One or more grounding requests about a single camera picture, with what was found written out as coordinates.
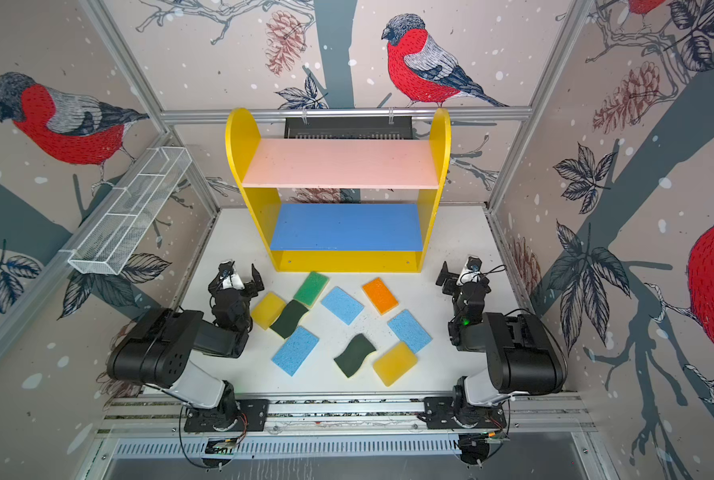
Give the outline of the orange topped yellow sponge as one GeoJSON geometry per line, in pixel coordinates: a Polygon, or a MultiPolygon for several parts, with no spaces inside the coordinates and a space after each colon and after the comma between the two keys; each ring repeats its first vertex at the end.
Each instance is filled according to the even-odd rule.
{"type": "Polygon", "coordinates": [[[381,278],[375,278],[362,286],[374,308],[384,315],[399,305],[398,300],[381,278]]]}

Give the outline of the dark green scrub sponge front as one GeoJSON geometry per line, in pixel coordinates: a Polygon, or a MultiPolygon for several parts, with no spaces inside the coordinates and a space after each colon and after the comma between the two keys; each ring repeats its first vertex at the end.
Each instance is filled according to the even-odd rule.
{"type": "Polygon", "coordinates": [[[350,340],[344,351],[334,358],[334,362],[346,378],[351,378],[359,371],[365,359],[375,351],[373,343],[360,333],[350,340]]]}

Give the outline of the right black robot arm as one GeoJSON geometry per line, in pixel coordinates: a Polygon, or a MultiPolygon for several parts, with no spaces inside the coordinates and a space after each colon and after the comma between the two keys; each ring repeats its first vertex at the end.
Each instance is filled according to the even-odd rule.
{"type": "Polygon", "coordinates": [[[462,376],[453,389],[455,416],[472,416],[502,405],[516,395],[547,395],[562,390],[567,368],[544,324],[530,311],[487,312],[491,292],[482,261],[470,256],[455,273],[441,266],[436,285],[451,298],[449,340],[460,352],[483,353],[484,369],[462,376]]]}

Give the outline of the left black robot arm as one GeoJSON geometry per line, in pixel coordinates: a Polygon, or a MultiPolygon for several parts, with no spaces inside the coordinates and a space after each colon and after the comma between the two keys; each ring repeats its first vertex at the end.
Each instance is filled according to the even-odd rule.
{"type": "Polygon", "coordinates": [[[244,281],[233,260],[220,264],[208,285],[213,321],[205,320],[200,310],[149,310],[112,350],[107,375],[157,388],[193,410],[234,421],[240,414],[234,387],[196,365],[191,354],[239,358],[253,329],[251,300],[263,290],[255,267],[244,281]]]}

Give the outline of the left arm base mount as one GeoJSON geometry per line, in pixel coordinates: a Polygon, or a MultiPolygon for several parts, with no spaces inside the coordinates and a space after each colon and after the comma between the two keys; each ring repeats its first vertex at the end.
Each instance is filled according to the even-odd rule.
{"type": "Polygon", "coordinates": [[[270,402],[251,398],[222,401],[216,408],[187,407],[183,429],[186,433],[261,432],[270,402]]]}

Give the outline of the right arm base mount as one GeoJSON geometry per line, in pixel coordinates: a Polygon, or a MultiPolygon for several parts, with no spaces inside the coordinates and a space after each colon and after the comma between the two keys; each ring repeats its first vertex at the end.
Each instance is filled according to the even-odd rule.
{"type": "Polygon", "coordinates": [[[425,397],[422,412],[417,418],[430,430],[505,430],[507,426],[506,417],[500,408],[472,406],[450,395],[425,397]]]}

